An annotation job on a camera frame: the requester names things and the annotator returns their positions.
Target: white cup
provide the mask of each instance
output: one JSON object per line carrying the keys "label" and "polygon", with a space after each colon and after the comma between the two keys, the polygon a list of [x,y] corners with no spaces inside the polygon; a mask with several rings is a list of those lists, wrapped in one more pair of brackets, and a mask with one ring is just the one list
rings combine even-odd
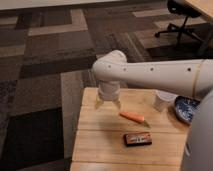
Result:
{"label": "white cup", "polygon": [[171,103],[174,102],[177,95],[165,91],[156,90],[154,108],[159,112],[162,112]]}

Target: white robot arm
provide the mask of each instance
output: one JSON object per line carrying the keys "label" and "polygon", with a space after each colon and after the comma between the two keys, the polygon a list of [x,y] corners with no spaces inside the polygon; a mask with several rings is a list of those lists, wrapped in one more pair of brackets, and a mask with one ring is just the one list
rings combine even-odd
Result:
{"label": "white robot arm", "polygon": [[213,170],[213,60],[127,63],[124,53],[113,51],[97,60],[93,71],[100,81],[99,97],[105,101],[118,99],[119,81],[203,100],[191,125],[181,170]]}

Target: wooden tabletop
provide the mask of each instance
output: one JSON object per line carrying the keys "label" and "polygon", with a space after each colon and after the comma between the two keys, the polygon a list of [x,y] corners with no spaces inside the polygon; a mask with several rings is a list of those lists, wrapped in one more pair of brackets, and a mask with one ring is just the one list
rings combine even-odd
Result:
{"label": "wooden tabletop", "polygon": [[207,17],[209,21],[213,20],[213,0],[184,0],[189,6],[199,11]]}
{"label": "wooden tabletop", "polygon": [[[143,114],[151,126],[122,118],[119,109],[105,102],[95,109],[96,88],[86,88],[73,152],[72,171],[144,170],[178,171],[188,126],[177,121],[173,110],[153,108],[155,91],[122,89],[121,110]],[[126,147],[123,134],[149,131],[150,146]]]}

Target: wood grain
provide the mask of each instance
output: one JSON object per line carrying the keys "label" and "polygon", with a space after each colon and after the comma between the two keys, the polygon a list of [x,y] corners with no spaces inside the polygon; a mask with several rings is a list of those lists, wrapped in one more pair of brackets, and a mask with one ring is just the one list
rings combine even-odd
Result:
{"label": "wood grain", "polygon": [[[173,110],[153,108],[154,90],[121,89],[121,109],[105,102],[95,109],[97,88],[86,88],[73,152],[72,171],[179,170],[188,127]],[[119,111],[140,113],[151,128],[119,116]],[[128,148],[123,135],[149,131],[153,144]]]}
{"label": "wood grain", "polygon": [[179,171],[177,166],[129,165],[73,162],[72,171]]}
{"label": "wood grain", "polygon": [[179,166],[185,134],[152,133],[150,146],[126,147],[123,134],[114,131],[78,131],[73,161]]}

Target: chair wheel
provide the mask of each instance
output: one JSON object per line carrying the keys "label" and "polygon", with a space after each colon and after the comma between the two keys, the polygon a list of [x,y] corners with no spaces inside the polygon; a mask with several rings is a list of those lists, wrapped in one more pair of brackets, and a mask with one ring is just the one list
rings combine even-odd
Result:
{"label": "chair wheel", "polygon": [[155,37],[159,38],[160,37],[160,33],[155,33]]}

